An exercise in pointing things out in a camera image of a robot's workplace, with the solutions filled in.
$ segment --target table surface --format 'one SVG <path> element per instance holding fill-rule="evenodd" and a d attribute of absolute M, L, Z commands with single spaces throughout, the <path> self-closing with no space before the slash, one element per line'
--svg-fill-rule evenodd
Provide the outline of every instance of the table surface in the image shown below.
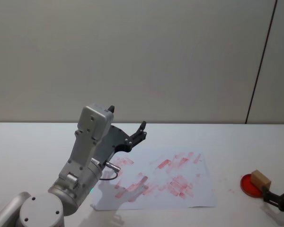
<path fill-rule="evenodd" d="M 139 124 L 115 125 L 131 134 Z M 0 204 L 22 191 L 46 192 L 68 160 L 76 129 L 74 123 L 0 123 Z M 284 193 L 284 125 L 148 124 L 146 131 L 141 147 L 172 143 L 202 149 L 217 206 L 94 211 L 90 194 L 65 218 L 66 227 L 279 226 L 263 211 L 261 199 L 241 191 L 240 179 L 258 169 L 272 180 L 272 192 Z"/>

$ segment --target red dish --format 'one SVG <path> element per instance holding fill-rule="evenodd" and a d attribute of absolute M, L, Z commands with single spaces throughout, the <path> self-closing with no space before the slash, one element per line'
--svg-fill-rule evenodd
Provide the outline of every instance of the red dish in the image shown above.
<path fill-rule="evenodd" d="M 263 196 L 263 193 L 256 187 L 254 186 L 251 182 L 251 174 L 246 174 L 245 176 L 242 177 L 241 179 L 241 189 L 245 194 L 255 197 L 255 198 L 260 198 Z"/>

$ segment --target red paint smudge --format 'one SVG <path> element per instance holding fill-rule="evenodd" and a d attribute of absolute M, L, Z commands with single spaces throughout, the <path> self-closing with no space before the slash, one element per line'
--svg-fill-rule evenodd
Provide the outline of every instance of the red paint smudge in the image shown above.
<path fill-rule="evenodd" d="M 120 198 L 123 196 L 123 194 L 124 194 L 125 192 L 126 192 L 126 188 L 122 188 L 122 190 L 119 191 L 119 192 L 115 195 L 115 197 L 118 198 L 118 199 L 120 199 Z"/>
<path fill-rule="evenodd" d="M 182 165 L 186 164 L 188 162 L 188 159 L 187 158 L 182 158 L 178 167 L 181 167 Z"/>
<path fill-rule="evenodd" d="M 180 196 L 182 199 L 186 199 L 186 195 L 185 195 L 183 192 L 180 192 L 179 196 Z"/>
<path fill-rule="evenodd" d="M 134 162 L 126 157 L 126 160 L 128 161 L 128 164 L 132 165 Z"/>
<path fill-rule="evenodd" d="M 154 185 L 154 186 L 149 186 L 149 188 L 143 192 L 143 195 L 149 195 L 151 194 L 158 186 Z"/>
<path fill-rule="evenodd" d="M 186 188 L 186 189 L 185 189 L 185 193 L 186 193 L 187 195 L 189 195 L 190 197 L 193 197 L 193 196 L 194 196 L 193 192 L 192 192 L 189 188 Z"/>
<path fill-rule="evenodd" d="M 144 184 L 144 183 L 147 181 L 147 179 L 148 179 L 148 177 L 144 176 L 144 177 L 142 178 L 142 180 L 140 180 L 140 181 L 139 181 L 138 183 L 136 183 L 136 184 L 132 184 L 131 186 L 129 186 L 129 187 L 127 188 L 127 190 L 128 190 L 129 192 L 132 192 L 132 191 L 136 190 L 136 189 L 139 188 L 142 184 Z"/>
<path fill-rule="evenodd" d="M 186 187 L 183 187 L 183 186 L 179 185 L 178 183 L 176 183 L 174 181 L 170 182 L 169 184 L 180 192 L 182 192 L 182 191 L 184 191 L 184 189 L 186 189 Z"/>
<path fill-rule="evenodd" d="M 169 166 L 168 166 L 168 168 L 167 168 L 167 170 L 166 170 L 166 173 L 167 173 L 167 174 L 170 174 L 171 171 L 172 171 L 175 167 L 177 167 L 177 163 L 175 163 L 175 162 L 170 163 Z"/>
<path fill-rule="evenodd" d="M 198 156 L 197 156 L 197 157 L 195 158 L 195 160 L 194 160 L 194 163 L 195 163 L 195 164 L 197 164 L 197 163 L 198 163 L 198 161 L 199 161 L 200 157 L 201 157 L 201 154 L 198 154 Z"/>
<path fill-rule="evenodd" d="M 119 171 L 118 176 L 120 177 L 120 176 L 122 175 L 122 173 L 123 173 L 123 169 L 121 169 L 121 170 Z"/>
<path fill-rule="evenodd" d="M 187 155 L 187 158 L 190 159 L 193 155 L 194 155 L 193 152 L 189 152 L 188 155 Z"/>
<path fill-rule="evenodd" d="M 179 153 L 178 155 L 175 155 L 175 158 L 176 158 L 176 159 L 179 159 L 179 158 L 181 158 L 182 156 L 184 156 L 184 154 L 185 154 L 185 153 L 181 152 L 181 153 Z"/>
<path fill-rule="evenodd" d="M 118 183 L 115 185 L 115 188 L 118 189 L 120 187 L 120 184 L 121 184 L 121 180 L 118 181 Z"/>
<path fill-rule="evenodd" d="M 170 160 L 169 159 L 166 159 L 164 162 L 162 162 L 160 165 L 158 165 L 158 167 L 157 168 L 159 168 L 159 169 L 163 169 L 164 168 L 164 166 L 166 166 L 166 165 L 169 165 L 170 164 Z"/>
<path fill-rule="evenodd" d="M 148 189 L 148 187 L 144 187 L 144 190 L 139 192 L 138 194 L 136 194 L 135 196 L 133 196 L 132 198 L 130 198 L 128 201 L 129 202 L 135 202 L 136 199 L 142 194 L 144 193 L 146 190 Z"/>
<path fill-rule="evenodd" d="M 170 194 L 174 195 L 174 196 L 178 196 L 178 192 L 170 185 L 167 185 L 167 190 L 169 191 Z"/>
<path fill-rule="evenodd" d="M 188 186 L 188 181 L 182 176 L 182 175 L 178 175 L 177 177 L 172 178 L 175 182 L 177 182 L 179 185 L 181 185 L 182 187 L 187 187 Z"/>

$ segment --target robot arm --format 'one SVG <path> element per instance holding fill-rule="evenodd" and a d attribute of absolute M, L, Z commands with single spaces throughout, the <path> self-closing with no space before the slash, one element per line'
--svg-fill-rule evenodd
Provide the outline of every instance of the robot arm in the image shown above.
<path fill-rule="evenodd" d="M 146 138 L 146 132 L 143 131 L 146 122 L 134 135 L 128 136 L 111 125 L 113 112 L 113 106 L 106 110 L 95 104 L 82 110 L 71 156 L 57 181 L 48 190 L 62 201 L 65 216 L 76 212 L 100 180 L 105 166 L 116 173 L 119 171 L 117 166 L 109 163 L 116 152 L 129 152 Z"/>
<path fill-rule="evenodd" d="M 77 211 L 90 190 L 101 180 L 102 170 L 120 168 L 109 161 L 118 151 L 130 152 L 145 140 L 146 122 L 132 136 L 111 125 L 114 107 L 96 104 L 83 108 L 71 156 L 47 193 L 22 192 L 0 210 L 0 227 L 64 227 L 64 216 Z"/>
<path fill-rule="evenodd" d="M 284 193 L 282 195 L 276 195 L 270 192 L 266 187 L 262 188 L 263 201 L 267 202 L 275 207 L 278 207 L 280 211 L 284 212 Z"/>

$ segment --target paper sheet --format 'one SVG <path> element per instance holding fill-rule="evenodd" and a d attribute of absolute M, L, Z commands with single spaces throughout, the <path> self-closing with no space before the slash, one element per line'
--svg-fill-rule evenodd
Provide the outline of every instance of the paper sheet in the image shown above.
<path fill-rule="evenodd" d="M 96 210 L 176 209 L 215 206 L 203 153 L 191 148 L 150 148 L 118 152 L 111 162 L 119 177 L 99 181 L 92 191 Z M 115 173 L 109 169 L 103 178 Z"/>

